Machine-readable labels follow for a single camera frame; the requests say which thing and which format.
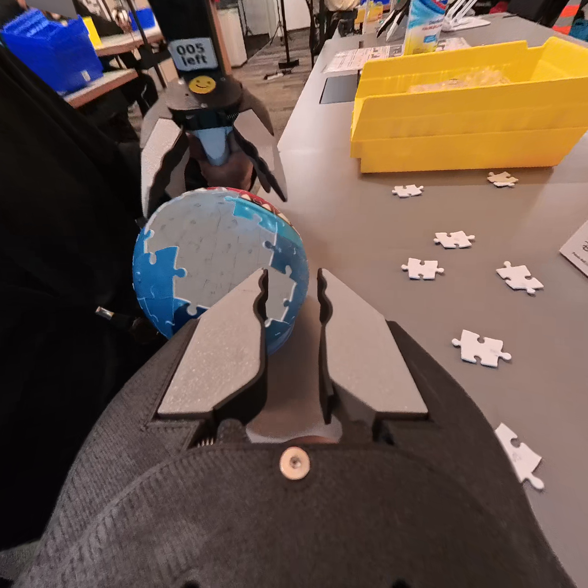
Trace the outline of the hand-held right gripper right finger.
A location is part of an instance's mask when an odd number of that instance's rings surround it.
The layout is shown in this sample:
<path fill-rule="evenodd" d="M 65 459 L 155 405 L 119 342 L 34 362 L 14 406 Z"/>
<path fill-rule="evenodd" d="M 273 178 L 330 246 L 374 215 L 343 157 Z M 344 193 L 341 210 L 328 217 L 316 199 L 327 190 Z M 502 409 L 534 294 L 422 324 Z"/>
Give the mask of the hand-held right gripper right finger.
<path fill-rule="evenodd" d="M 325 423 L 418 420 L 429 411 L 385 317 L 320 268 L 319 400 Z"/>

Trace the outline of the clear plastic bag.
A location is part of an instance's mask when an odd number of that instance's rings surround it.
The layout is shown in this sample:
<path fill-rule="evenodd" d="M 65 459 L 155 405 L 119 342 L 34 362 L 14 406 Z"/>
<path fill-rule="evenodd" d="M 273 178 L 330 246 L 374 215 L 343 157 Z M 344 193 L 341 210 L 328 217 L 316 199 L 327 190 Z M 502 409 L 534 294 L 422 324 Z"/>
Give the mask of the clear plastic bag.
<path fill-rule="evenodd" d="M 412 85 L 408 88 L 407 93 L 441 92 L 454 89 L 506 85 L 510 83 L 511 80 L 501 70 L 484 68 L 440 82 Z"/>

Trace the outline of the white and blue wipes container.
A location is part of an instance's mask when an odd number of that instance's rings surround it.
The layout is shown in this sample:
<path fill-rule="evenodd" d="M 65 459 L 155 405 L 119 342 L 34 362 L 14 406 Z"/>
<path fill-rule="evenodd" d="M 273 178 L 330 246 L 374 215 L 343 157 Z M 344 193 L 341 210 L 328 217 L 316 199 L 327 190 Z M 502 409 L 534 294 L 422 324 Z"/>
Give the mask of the white and blue wipes container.
<path fill-rule="evenodd" d="M 448 1 L 410 1 L 403 55 L 436 51 Z"/>

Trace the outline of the person's left hand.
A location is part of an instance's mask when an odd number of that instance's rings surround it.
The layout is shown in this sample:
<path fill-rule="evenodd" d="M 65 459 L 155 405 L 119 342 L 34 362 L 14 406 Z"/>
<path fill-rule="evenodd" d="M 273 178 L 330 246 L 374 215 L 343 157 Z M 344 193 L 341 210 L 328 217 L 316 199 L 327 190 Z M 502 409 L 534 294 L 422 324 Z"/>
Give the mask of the person's left hand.
<path fill-rule="evenodd" d="M 186 190 L 202 187 L 231 187 L 249 191 L 254 184 L 254 166 L 237 143 L 234 133 L 228 139 L 229 158 L 220 166 L 211 165 L 200 140 L 189 134 L 189 159 L 185 169 Z"/>

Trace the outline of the person's black sweater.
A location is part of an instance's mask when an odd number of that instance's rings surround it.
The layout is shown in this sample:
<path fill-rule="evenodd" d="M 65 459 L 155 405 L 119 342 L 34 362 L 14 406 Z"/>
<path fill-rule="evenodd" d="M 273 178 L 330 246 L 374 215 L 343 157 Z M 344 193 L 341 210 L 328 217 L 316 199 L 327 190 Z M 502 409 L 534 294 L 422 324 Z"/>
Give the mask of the person's black sweater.
<path fill-rule="evenodd" d="M 88 432 L 150 354 L 96 314 L 139 313 L 133 151 L 1 47 L 1 549 L 42 534 Z"/>

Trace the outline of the black drawstring with metal tip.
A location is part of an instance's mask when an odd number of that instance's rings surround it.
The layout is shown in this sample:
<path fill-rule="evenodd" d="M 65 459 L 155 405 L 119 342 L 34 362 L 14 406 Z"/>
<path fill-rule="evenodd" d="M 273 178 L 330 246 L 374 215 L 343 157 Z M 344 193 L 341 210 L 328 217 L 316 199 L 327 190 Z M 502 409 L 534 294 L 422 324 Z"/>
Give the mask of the black drawstring with metal tip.
<path fill-rule="evenodd" d="M 98 306 L 95 309 L 94 314 L 105 319 L 111 326 L 123 332 L 130 332 L 137 319 L 136 316 L 126 315 L 121 312 L 113 312 L 102 306 Z"/>

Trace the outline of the white puzzle pieces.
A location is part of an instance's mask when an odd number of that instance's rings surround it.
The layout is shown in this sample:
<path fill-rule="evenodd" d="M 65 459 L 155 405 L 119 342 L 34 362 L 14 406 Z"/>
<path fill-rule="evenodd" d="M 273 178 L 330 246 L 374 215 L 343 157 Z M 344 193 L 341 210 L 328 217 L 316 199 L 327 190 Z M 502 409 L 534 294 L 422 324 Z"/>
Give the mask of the white puzzle pieces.
<path fill-rule="evenodd" d="M 436 245 L 441 245 L 445 249 L 466 249 L 472 246 L 474 240 L 474 235 L 467 235 L 464 231 L 436 232 L 433 239 Z M 434 280 L 437 275 L 444 272 L 444 269 L 438 266 L 438 261 L 416 258 L 410 258 L 401 269 L 408 273 L 411 280 Z M 534 296 L 537 290 L 544 288 L 524 264 L 513 266 L 510 261 L 504 261 L 503 266 L 496 269 L 496 274 L 512 290 L 524 290 L 529 296 Z M 460 349 L 461 360 L 470 364 L 480 364 L 494 369 L 498 367 L 500 360 L 511 360 L 511 354 L 503 349 L 503 341 L 481 337 L 480 334 L 466 329 L 462 330 L 459 339 L 452 340 L 452 345 Z M 515 446 L 513 441 L 518 439 L 518 436 L 504 423 L 496 427 L 495 435 L 506 452 L 518 481 L 528 481 L 535 490 L 543 491 L 544 482 L 534 474 L 541 463 L 541 456 L 523 442 Z"/>

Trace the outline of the wooden side table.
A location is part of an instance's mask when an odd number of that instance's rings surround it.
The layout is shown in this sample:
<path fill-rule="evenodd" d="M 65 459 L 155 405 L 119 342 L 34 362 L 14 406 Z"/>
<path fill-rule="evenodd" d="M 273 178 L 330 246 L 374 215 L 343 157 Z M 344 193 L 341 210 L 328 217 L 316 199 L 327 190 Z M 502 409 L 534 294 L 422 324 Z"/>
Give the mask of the wooden side table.
<path fill-rule="evenodd" d="M 96 50 L 99 57 L 114 57 L 120 54 L 132 52 L 143 45 L 143 38 L 139 31 L 108 37 Z M 118 89 L 123 84 L 135 79 L 137 72 L 134 69 L 121 69 L 105 72 L 102 77 L 93 81 L 86 87 L 63 96 L 63 99 L 71 107 L 82 107 L 95 99 Z"/>

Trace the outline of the large blue plastic bin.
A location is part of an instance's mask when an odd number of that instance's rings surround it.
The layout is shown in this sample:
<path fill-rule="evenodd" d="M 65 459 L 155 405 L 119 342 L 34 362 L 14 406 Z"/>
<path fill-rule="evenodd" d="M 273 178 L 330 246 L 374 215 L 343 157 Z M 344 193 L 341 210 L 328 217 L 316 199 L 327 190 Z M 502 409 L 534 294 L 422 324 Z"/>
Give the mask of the large blue plastic bin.
<path fill-rule="evenodd" d="M 4 45 L 56 93 L 66 95 L 103 77 L 102 63 L 82 17 L 48 19 L 29 9 L 4 25 Z"/>

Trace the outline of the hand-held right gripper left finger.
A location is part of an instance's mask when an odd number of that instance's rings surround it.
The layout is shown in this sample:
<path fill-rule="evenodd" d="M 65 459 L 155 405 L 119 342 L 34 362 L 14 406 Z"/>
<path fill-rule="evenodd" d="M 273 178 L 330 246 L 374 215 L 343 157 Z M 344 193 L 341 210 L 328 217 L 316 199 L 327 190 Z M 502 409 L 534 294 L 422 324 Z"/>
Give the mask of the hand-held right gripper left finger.
<path fill-rule="evenodd" d="M 196 321 L 157 410 L 161 419 L 247 425 L 267 400 L 268 271 L 257 269 Z"/>

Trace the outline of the printed paper sheet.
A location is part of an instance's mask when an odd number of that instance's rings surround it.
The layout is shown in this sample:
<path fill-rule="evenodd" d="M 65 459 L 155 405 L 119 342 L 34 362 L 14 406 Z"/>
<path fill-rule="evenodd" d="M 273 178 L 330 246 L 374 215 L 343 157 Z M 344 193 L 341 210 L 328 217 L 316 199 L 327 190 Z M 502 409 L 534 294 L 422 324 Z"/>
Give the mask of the printed paper sheet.
<path fill-rule="evenodd" d="M 335 53 L 331 61 L 322 70 L 324 73 L 347 72 L 362 70 L 365 63 L 393 57 L 397 46 L 386 45 L 382 47 L 357 48 Z"/>

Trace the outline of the dark flat panel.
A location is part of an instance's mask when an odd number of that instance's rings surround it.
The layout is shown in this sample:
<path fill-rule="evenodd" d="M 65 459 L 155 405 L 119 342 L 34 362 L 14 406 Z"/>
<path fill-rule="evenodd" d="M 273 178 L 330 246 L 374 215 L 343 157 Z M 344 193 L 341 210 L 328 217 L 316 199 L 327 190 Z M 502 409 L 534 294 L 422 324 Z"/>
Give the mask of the dark flat panel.
<path fill-rule="evenodd" d="M 354 102 L 359 84 L 360 72 L 327 77 L 319 99 L 321 105 Z"/>

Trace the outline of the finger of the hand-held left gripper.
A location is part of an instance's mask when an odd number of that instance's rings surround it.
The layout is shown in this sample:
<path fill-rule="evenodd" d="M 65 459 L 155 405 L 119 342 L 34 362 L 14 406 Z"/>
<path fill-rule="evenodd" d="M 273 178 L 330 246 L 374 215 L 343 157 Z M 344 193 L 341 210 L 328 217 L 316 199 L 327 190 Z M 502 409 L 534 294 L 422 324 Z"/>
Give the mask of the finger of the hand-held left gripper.
<path fill-rule="evenodd" d="M 239 148 L 252 162 L 263 190 L 288 201 L 288 188 L 270 115 L 262 101 L 244 85 L 233 134 Z"/>
<path fill-rule="evenodd" d="M 189 152 L 185 149 L 177 164 L 168 175 L 167 185 L 151 196 L 166 154 L 173 149 L 180 138 L 180 128 L 173 121 L 165 99 L 158 99 L 143 117 L 141 138 L 141 206 L 143 217 L 150 217 L 165 197 L 175 198 L 186 191 L 185 169 Z"/>

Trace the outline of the blue puzzle ball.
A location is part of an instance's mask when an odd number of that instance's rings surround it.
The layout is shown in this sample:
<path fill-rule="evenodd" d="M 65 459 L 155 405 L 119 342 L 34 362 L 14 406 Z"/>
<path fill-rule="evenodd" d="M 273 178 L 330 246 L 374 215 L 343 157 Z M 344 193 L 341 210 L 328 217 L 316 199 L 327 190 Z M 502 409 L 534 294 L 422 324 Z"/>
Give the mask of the blue puzzle ball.
<path fill-rule="evenodd" d="M 268 271 L 265 329 L 272 355 L 292 334 L 309 265 L 298 231 L 268 201 L 227 187 L 186 192 L 148 219 L 132 262 L 139 305 L 166 339 L 258 269 Z"/>

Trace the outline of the white booklet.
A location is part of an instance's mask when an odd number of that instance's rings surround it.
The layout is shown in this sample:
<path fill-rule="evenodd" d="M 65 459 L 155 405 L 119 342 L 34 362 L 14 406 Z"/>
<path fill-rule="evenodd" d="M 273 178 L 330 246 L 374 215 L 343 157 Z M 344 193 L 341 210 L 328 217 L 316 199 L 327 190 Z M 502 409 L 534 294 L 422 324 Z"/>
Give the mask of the white booklet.
<path fill-rule="evenodd" d="M 585 221 L 559 250 L 584 276 L 587 276 L 587 227 L 588 221 Z"/>

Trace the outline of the black tripod stand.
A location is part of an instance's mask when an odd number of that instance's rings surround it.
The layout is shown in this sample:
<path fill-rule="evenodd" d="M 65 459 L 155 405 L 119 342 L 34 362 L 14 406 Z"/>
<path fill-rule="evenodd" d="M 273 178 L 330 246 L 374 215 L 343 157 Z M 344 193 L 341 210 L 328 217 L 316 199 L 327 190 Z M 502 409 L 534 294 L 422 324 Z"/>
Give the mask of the black tripod stand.
<path fill-rule="evenodd" d="M 270 44 L 274 42 L 275 38 L 277 37 L 277 34 L 280 33 L 283 48 L 285 50 L 285 59 L 283 61 L 278 62 L 276 74 L 289 75 L 290 73 L 292 73 L 292 70 L 294 70 L 300 65 L 300 62 L 299 59 L 294 59 L 290 56 L 290 37 L 285 14 L 285 1 L 275 1 L 275 4 L 276 29 L 273 36 L 270 39 Z"/>

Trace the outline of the yellow plastic bin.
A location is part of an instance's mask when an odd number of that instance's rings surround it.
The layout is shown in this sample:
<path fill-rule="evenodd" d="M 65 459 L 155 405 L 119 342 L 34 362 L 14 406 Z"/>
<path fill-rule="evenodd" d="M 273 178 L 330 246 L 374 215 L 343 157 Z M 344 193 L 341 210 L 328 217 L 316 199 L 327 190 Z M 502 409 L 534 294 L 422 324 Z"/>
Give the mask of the yellow plastic bin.
<path fill-rule="evenodd" d="M 510 84 L 407 93 L 494 68 Z M 350 130 L 362 173 L 556 166 L 587 132 L 587 48 L 550 37 L 364 65 Z"/>

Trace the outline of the small blue plastic bin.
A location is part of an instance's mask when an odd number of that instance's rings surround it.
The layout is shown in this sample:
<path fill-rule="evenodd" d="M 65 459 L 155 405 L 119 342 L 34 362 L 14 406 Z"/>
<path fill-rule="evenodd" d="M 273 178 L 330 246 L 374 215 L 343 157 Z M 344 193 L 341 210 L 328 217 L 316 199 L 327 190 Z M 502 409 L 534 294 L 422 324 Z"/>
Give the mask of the small blue plastic bin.
<path fill-rule="evenodd" d="M 135 12 L 131 9 L 128 11 L 128 17 L 131 24 L 131 30 L 138 31 L 139 26 L 135 19 L 135 16 L 138 18 L 138 22 L 143 30 L 150 29 L 156 26 L 156 19 L 151 7 L 136 9 Z"/>

